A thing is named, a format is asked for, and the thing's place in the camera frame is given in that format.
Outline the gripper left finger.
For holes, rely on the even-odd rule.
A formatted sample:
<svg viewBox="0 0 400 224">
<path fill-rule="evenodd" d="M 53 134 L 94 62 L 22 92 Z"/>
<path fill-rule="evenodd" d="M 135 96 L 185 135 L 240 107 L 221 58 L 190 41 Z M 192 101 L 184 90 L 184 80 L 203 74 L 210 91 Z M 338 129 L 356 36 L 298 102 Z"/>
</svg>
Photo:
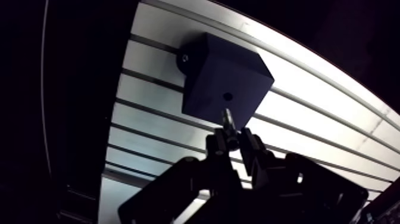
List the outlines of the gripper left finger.
<svg viewBox="0 0 400 224">
<path fill-rule="evenodd" d="M 173 223 L 205 189 L 210 197 L 189 223 L 236 223 L 241 183 L 229 152 L 238 146 L 236 131 L 215 129 L 206 137 L 206 158 L 173 164 L 118 208 L 121 223 Z"/>
</svg>

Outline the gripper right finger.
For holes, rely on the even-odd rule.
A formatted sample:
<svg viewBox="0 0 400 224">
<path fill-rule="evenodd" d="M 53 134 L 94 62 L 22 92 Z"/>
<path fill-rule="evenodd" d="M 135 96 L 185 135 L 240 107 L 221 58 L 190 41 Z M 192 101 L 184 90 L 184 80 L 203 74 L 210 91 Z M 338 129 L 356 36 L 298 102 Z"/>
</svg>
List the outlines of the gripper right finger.
<svg viewBox="0 0 400 224">
<path fill-rule="evenodd" d="M 355 223 L 368 191 L 297 153 L 277 158 L 242 128 L 239 148 L 256 198 L 277 223 Z"/>
</svg>

